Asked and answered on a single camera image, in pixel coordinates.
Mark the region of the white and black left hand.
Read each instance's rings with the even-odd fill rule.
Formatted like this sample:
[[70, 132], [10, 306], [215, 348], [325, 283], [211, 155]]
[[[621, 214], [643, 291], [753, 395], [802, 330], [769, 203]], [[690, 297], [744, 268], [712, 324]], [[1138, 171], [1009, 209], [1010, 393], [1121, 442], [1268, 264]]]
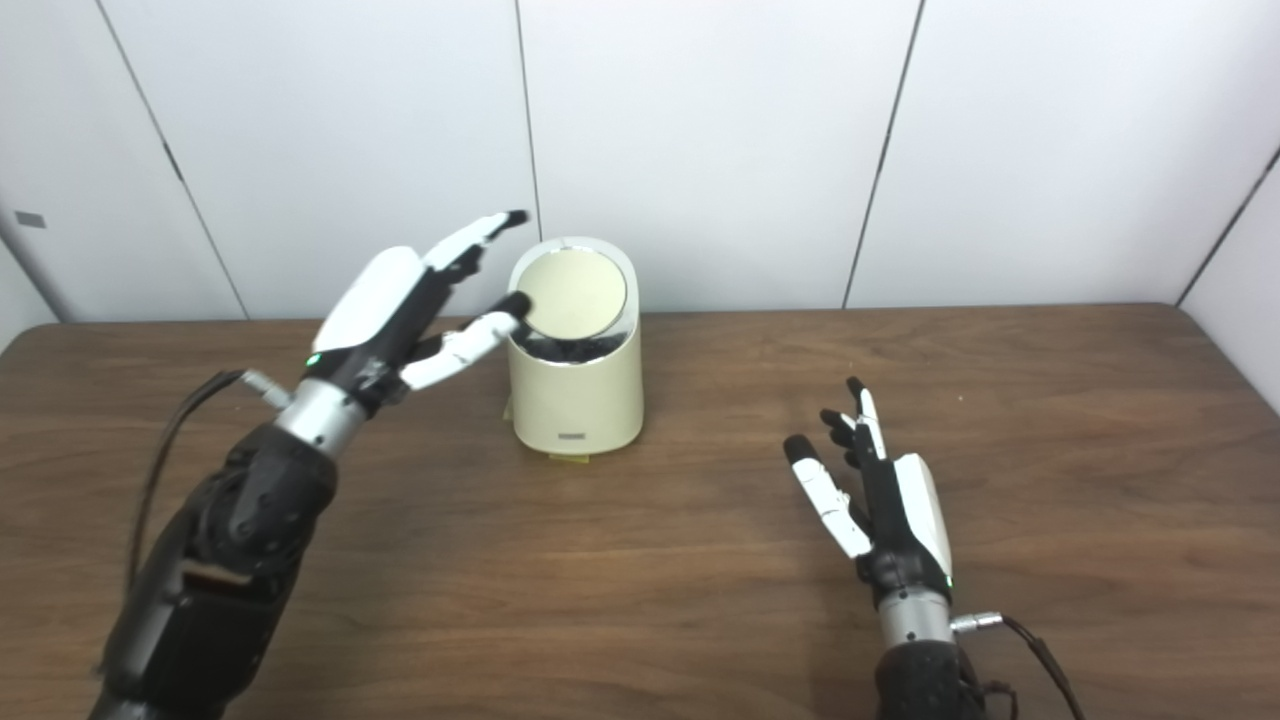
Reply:
[[483, 255], [525, 210], [483, 217], [419, 252], [379, 252], [321, 324], [303, 374], [338, 388], [367, 416], [412, 391], [448, 379], [506, 342], [524, 325], [531, 299], [512, 291], [454, 331], [425, 333], [454, 287], [477, 274]]

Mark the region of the white and black right hand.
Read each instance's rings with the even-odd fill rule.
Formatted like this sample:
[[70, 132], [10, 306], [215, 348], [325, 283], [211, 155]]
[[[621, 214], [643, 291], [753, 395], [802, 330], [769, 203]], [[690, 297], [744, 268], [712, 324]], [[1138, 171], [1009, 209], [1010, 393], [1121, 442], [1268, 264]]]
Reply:
[[952, 555], [931, 469], [919, 454], [891, 457], [870, 389], [854, 375], [846, 386], [854, 414], [823, 409], [819, 416], [858, 471], [864, 503], [837, 487], [804, 434], [783, 442], [791, 473], [874, 603], [909, 591], [951, 602]]

